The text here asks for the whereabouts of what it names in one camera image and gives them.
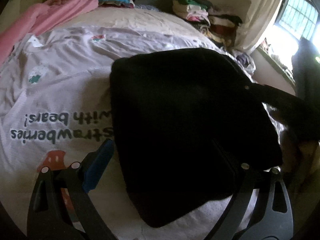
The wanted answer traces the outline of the barred window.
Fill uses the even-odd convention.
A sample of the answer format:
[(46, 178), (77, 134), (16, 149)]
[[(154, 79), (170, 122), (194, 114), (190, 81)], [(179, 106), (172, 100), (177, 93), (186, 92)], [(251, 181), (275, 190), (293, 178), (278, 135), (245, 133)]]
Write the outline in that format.
[(295, 39), (312, 40), (319, 20), (319, 11), (309, 0), (282, 0), (275, 24)]

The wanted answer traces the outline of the mixed folded clothes pile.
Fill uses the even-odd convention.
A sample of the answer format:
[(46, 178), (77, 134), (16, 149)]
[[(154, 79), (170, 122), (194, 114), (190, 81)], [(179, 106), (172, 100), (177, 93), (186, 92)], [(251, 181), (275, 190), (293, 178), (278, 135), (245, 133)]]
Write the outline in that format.
[(232, 8), (214, 5), (208, 0), (173, 0), (172, 10), (218, 47), (234, 47), (242, 19)]

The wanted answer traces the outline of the pink quilt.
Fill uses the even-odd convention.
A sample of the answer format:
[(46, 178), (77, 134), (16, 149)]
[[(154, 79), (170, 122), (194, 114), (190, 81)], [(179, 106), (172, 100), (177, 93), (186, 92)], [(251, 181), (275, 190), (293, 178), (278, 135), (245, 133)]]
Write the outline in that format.
[(97, 7), (98, 0), (47, 0), (31, 5), (1, 33), (1, 63), (6, 61), (14, 45), (28, 33), (40, 35)]

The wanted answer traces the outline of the black printed t-shirt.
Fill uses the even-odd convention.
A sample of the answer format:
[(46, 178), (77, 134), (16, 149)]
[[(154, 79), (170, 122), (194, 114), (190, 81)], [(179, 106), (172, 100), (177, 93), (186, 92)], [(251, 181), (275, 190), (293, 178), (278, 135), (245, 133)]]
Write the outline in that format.
[(126, 190), (148, 226), (163, 227), (282, 162), (251, 80), (227, 55), (189, 48), (114, 61), (112, 126)]

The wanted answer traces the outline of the cream curtain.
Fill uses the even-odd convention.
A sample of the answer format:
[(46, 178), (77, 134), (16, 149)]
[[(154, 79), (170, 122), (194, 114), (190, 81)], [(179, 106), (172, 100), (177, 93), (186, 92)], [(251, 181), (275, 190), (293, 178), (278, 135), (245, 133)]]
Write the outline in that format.
[(251, 54), (274, 24), (282, 0), (251, 0), (246, 20), (237, 29), (235, 49)]

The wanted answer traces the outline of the light printed bed sheet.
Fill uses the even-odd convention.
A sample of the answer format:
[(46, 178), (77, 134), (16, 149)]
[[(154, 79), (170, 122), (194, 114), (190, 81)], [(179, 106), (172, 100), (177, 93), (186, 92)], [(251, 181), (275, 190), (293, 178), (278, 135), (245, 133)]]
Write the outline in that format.
[[(27, 218), (40, 171), (63, 170), (82, 162), (106, 139), (114, 154), (96, 188), (89, 191), (95, 209), (116, 239), (208, 239), (233, 194), (212, 200), (160, 228), (141, 219), (126, 190), (113, 134), (110, 75), (114, 61), (176, 49), (211, 49), (230, 57), (251, 80), (251, 72), (233, 55), (217, 48), (185, 25), (177, 34), (144, 27), (109, 28), (91, 22), (68, 23), (41, 35), (27, 34), (1, 66), (1, 218), (3, 238), (27, 237)], [(237, 232), (252, 216), (259, 185)], [(63, 200), (76, 229), (82, 230), (66, 189)]]

